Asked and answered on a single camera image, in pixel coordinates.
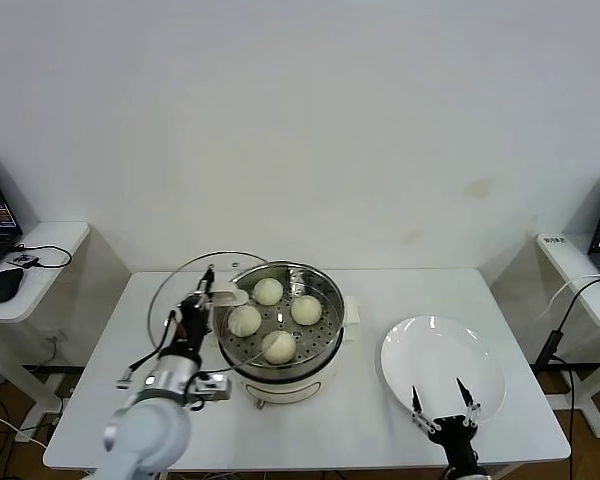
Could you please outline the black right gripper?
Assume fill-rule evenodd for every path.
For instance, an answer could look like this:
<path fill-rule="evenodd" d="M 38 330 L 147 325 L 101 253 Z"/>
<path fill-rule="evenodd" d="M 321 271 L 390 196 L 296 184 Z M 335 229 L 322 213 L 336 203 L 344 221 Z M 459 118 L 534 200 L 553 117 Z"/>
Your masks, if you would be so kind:
<path fill-rule="evenodd" d="M 478 454 L 471 441 L 478 431 L 482 405 L 476 402 L 470 390 L 457 378 L 457 386 L 466 406 L 465 415 L 440 417 L 434 420 L 424 414 L 416 387 L 412 387 L 412 421 L 434 444 L 444 450 L 447 467 L 442 479 L 484 479 L 485 469 L 478 462 Z"/>

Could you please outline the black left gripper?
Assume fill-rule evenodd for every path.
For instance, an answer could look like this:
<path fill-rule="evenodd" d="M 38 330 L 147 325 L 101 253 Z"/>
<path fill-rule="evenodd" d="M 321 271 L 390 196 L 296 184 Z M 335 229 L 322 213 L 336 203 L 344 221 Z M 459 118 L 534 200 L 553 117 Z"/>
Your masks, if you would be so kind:
<path fill-rule="evenodd" d="M 213 267 L 208 267 L 199 280 L 195 294 L 188 296 L 178 305 L 180 320 L 174 334 L 174 345 L 188 353 L 198 353 L 204 337 L 210 332 L 210 310 L 225 304 L 223 294 L 211 295 L 215 280 Z"/>

